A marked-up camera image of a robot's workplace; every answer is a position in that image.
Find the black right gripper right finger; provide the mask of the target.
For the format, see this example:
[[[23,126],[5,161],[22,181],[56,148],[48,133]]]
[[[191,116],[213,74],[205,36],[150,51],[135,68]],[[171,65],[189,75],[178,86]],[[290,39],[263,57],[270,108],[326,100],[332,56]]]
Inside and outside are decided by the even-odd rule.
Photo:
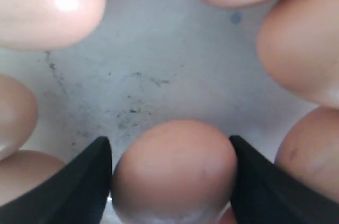
[[[338,223],[338,203],[289,176],[242,137],[229,140],[238,160],[230,199],[238,223]]]

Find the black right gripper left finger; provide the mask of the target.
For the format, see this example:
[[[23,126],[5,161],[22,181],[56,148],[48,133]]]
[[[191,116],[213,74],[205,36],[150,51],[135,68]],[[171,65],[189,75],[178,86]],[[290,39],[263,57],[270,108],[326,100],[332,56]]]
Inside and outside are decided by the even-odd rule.
[[[110,184],[110,141],[98,137],[47,181],[1,206],[1,223],[100,223]]]

